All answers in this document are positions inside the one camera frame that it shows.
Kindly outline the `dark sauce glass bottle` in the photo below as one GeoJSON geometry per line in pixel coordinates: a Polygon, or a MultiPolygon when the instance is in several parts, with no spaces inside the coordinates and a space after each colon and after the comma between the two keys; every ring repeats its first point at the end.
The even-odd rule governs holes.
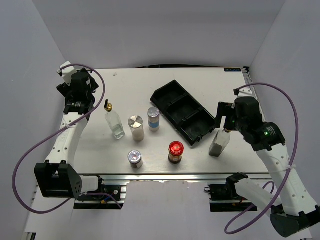
{"type": "Polygon", "coordinates": [[[230,139],[231,139],[231,131],[226,129],[220,129],[216,133],[210,145],[208,154],[212,157],[219,157],[222,154],[222,152],[225,150],[227,145],[229,144],[230,139]]]}

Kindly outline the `clear glass oil bottle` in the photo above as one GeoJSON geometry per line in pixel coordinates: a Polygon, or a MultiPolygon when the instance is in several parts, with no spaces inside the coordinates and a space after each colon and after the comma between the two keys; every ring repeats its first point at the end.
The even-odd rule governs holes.
{"type": "Polygon", "coordinates": [[[106,111],[105,119],[108,123],[108,126],[112,132],[112,135],[117,139],[121,139],[125,136],[125,130],[122,125],[120,116],[113,109],[113,105],[109,102],[108,99],[105,100],[104,110],[106,111]]]}

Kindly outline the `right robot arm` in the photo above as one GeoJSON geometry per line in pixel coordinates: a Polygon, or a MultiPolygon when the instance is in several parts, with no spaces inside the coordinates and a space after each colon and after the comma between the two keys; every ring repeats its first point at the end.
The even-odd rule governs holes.
{"type": "Polygon", "coordinates": [[[290,237],[320,222],[320,207],[309,194],[291,161],[286,140],[273,122],[264,122],[259,102],[250,96],[234,103],[219,102],[216,127],[225,117],[224,132],[238,131],[262,160],[277,189],[271,194],[246,174],[235,173],[226,179],[225,193],[236,200],[251,201],[267,215],[276,232],[290,237]]]}

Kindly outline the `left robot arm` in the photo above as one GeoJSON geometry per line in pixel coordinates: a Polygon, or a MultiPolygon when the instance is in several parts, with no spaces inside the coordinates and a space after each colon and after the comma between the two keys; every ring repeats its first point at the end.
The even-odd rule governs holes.
{"type": "Polygon", "coordinates": [[[106,187],[97,176],[81,176],[74,169],[75,154],[81,135],[87,126],[88,114],[95,104],[94,93],[98,84],[90,73],[82,68],[65,76],[65,83],[57,90],[65,98],[63,118],[54,146],[43,163],[37,163],[34,174],[45,198],[78,199],[88,192],[94,199],[105,196],[106,187]]]}

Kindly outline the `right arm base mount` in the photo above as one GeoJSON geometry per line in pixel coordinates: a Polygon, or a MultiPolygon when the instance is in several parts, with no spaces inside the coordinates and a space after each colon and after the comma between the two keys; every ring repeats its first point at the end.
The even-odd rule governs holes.
{"type": "Polygon", "coordinates": [[[233,196],[225,180],[211,180],[203,191],[208,194],[211,213],[241,213],[252,205],[246,198],[233,196]]]}

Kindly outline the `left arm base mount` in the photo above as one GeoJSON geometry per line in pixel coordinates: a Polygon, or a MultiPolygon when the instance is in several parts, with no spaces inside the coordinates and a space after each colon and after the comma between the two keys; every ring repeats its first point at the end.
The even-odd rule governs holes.
{"type": "Polygon", "coordinates": [[[127,183],[99,179],[98,189],[83,193],[74,201],[75,210],[120,210],[125,202],[127,183]]]}

